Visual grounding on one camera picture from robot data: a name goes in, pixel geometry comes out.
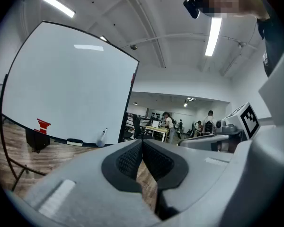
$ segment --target ceiling pipe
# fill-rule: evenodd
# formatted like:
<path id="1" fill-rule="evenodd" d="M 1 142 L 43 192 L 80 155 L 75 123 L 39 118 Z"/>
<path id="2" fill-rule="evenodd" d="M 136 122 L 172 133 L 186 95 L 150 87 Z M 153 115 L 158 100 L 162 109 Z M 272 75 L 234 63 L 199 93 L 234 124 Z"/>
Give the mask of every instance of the ceiling pipe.
<path id="1" fill-rule="evenodd" d="M 149 37 L 155 37 L 156 33 L 154 31 L 154 28 L 143 8 L 143 6 L 141 6 L 141 2 L 139 0 L 126 0 L 128 2 L 128 4 L 132 7 L 133 11 L 136 13 L 136 15 L 138 16 L 139 20 L 141 21 L 142 26 L 145 29 L 146 34 Z M 162 54 L 162 50 L 160 47 L 160 43 L 158 42 L 157 44 L 153 44 L 154 47 L 154 51 L 157 55 L 157 58 L 159 60 L 159 64 L 161 68 L 166 68 L 165 65 L 165 61 L 164 61 L 164 57 Z"/>
<path id="2" fill-rule="evenodd" d="M 154 37 L 154 38 L 151 38 L 151 39 L 146 39 L 146 40 L 137 40 L 137 41 L 134 41 L 134 42 L 131 42 L 129 45 L 127 46 L 124 46 L 122 47 L 121 49 L 124 49 L 124 48 L 127 48 L 127 47 L 130 47 L 132 44 L 141 44 L 141 43 L 144 43 L 144 42 L 148 42 L 148 41 L 152 41 L 152 40 L 157 40 L 157 39 L 161 39 L 161 38 L 169 38 L 169 37 L 194 37 L 196 38 L 196 40 L 207 40 L 209 35 L 206 35 L 206 34 L 202 34 L 202 33 L 181 33 L 181 34 L 170 34 L 170 35 L 162 35 L 162 36 L 157 36 L 157 37 Z M 248 46 L 254 50 L 257 50 L 256 47 L 246 43 L 246 42 L 243 42 L 241 40 L 237 40 L 237 39 L 234 39 L 234 38 L 230 38 L 230 37 L 227 37 L 227 36 L 219 36 L 220 38 L 223 38 L 223 39 L 227 39 L 227 40 L 231 40 L 231 41 L 235 41 L 237 43 L 240 43 L 241 45 L 243 46 Z"/>

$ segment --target black camera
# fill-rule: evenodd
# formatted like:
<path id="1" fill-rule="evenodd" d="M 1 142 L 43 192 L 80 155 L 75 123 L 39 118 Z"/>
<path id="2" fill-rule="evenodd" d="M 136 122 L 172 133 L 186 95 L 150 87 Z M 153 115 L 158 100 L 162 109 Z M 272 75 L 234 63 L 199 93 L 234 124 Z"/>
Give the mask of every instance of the black camera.
<path id="1" fill-rule="evenodd" d="M 188 10 L 191 17 L 193 17 L 193 18 L 199 17 L 200 11 L 199 11 L 198 7 L 196 6 L 195 0 L 185 0 L 183 2 L 183 5 Z"/>

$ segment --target fluorescent light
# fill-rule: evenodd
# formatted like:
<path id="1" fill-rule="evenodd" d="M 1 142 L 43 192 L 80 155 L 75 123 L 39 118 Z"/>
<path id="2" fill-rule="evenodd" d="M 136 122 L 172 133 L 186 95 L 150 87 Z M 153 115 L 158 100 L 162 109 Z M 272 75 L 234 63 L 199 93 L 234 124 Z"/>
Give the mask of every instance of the fluorescent light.
<path id="1" fill-rule="evenodd" d="M 221 18 L 212 18 L 212 25 L 211 25 L 211 28 L 210 28 L 210 34 L 209 34 L 207 49 L 206 49 L 206 52 L 205 52 L 206 56 L 212 56 L 213 55 L 213 52 L 214 52 L 214 49 L 216 47 L 217 40 L 218 40 L 218 37 L 219 37 L 221 23 L 222 23 Z"/>
<path id="2" fill-rule="evenodd" d="M 70 17 L 74 17 L 75 12 L 70 10 L 68 7 L 64 6 L 62 3 L 58 2 L 57 0 L 43 0 L 48 2 L 49 4 L 53 5 L 63 13 L 67 14 Z"/>
<path id="3" fill-rule="evenodd" d="M 101 40 L 107 41 L 107 39 L 104 36 L 100 37 Z"/>
<path id="4" fill-rule="evenodd" d="M 103 51 L 102 46 L 89 45 L 89 44 L 74 44 L 76 49 Z"/>

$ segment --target white shirt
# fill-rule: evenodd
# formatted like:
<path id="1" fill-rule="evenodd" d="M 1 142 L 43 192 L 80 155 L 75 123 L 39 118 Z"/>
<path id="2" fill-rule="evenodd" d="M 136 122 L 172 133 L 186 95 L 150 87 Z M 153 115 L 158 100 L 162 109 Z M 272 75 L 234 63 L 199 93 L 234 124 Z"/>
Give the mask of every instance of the white shirt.
<path id="1" fill-rule="evenodd" d="M 174 127 L 174 124 L 172 123 L 172 120 L 171 120 L 171 118 L 167 118 L 166 119 L 166 121 L 168 121 L 169 122 L 169 129 L 171 129 L 171 128 L 173 128 Z"/>
<path id="2" fill-rule="evenodd" d="M 205 125 L 207 122 L 211 122 L 213 124 L 213 129 L 216 125 L 216 120 L 212 117 L 212 116 L 207 116 L 205 119 L 204 119 L 204 122 L 203 122 L 203 130 L 202 130 L 202 133 L 205 132 Z"/>

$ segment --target white wall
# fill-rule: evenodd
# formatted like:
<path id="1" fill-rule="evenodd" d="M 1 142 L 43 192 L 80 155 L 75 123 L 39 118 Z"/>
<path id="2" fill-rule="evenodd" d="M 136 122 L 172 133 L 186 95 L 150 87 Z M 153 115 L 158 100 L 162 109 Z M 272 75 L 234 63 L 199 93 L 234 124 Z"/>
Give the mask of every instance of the white wall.
<path id="1" fill-rule="evenodd" d="M 153 116 L 154 118 L 161 120 L 162 114 L 164 114 L 164 112 L 165 111 L 161 111 L 161 110 L 150 108 L 150 110 L 148 111 L 148 117 L 150 118 L 150 117 Z"/>
<path id="2" fill-rule="evenodd" d="M 131 113 L 131 114 L 136 114 L 136 115 L 140 115 L 140 116 L 145 116 L 146 115 L 146 107 L 142 107 L 142 106 L 138 106 L 138 105 L 133 105 L 133 104 L 129 104 L 127 107 L 127 112 Z"/>
<path id="3" fill-rule="evenodd" d="M 129 99 L 129 105 L 132 105 L 134 102 L 138 102 L 138 106 L 142 106 L 145 108 L 155 109 L 161 111 L 161 112 L 173 112 L 173 113 L 179 113 L 179 114 L 185 114 L 185 115 L 195 115 L 195 108 L 189 107 L 189 105 L 185 108 L 183 107 L 183 104 L 177 105 L 171 102 L 163 102 L 163 101 L 156 101 L 151 100 L 149 98 L 136 98 L 131 96 Z"/>
<path id="4" fill-rule="evenodd" d="M 231 108 L 242 106 L 250 102 L 259 119 L 271 117 L 271 114 L 264 103 L 258 90 L 267 81 L 267 75 L 263 66 L 263 54 L 265 52 L 265 43 L 261 43 L 258 51 L 247 60 L 237 74 L 231 79 L 232 101 Z"/>
<path id="5" fill-rule="evenodd" d="M 9 72 L 10 66 L 22 45 L 18 29 L 20 23 L 19 8 L 18 4 L 12 7 L 0 24 L 0 82 L 3 82 L 5 74 Z"/>
<path id="6" fill-rule="evenodd" d="M 231 102 L 231 80 L 220 74 L 202 73 L 198 69 L 160 69 L 140 67 L 133 85 L 134 92 L 151 92 L 194 96 Z"/>
<path id="7" fill-rule="evenodd" d="M 176 120 L 178 124 L 180 123 L 180 119 L 182 120 L 184 133 L 186 133 L 188 130 L 191 130 L 191 126 L 193 122 L 195 122 L 195 116 L 190 115 L 173 113 L 172 118 Z"/>
<path id="8" fill-rule="evenodd" d="M 232 104 L 229 103 L 229 104 L 227 104 L 226 109 L 225 109 L 225 116 L 231 114 L 232 112 L 233 112 L 233 110 L 232 110 Z"/>
<path id="9" fill-rule="evenodd" d="M 213 117 L 215 120 L 221 120 L 226 116 L 226 107 L 228 106 L 227 103 L 224 102 L 212 102 L 211 104 L 203 107 L 197 108 L 196 111 L 196 121 L 201 121 L 208 116 L 208 111 L 213 111 Z"/>

